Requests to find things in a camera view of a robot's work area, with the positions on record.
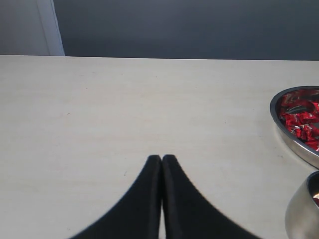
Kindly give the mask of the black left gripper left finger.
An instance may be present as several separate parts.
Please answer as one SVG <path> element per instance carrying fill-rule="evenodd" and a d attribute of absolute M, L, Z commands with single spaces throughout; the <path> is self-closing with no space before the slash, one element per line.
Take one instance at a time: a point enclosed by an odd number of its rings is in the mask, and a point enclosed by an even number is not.
<path fill-rule="evenodd" d="M 162 200 L 162 162 L 150 155 L 140 174 L 105 215 L 74 239 L 157 239 Z"/>

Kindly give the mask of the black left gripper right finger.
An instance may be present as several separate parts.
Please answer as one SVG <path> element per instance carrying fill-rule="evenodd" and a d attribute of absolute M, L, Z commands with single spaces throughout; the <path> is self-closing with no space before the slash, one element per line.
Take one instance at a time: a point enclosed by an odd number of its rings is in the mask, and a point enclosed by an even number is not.
<path fill-rule="evenodd" d="M 219 212 L 189 180 L 177 158 L 165 155 L 163 212 L 167 239 L 256 239 Z"/>

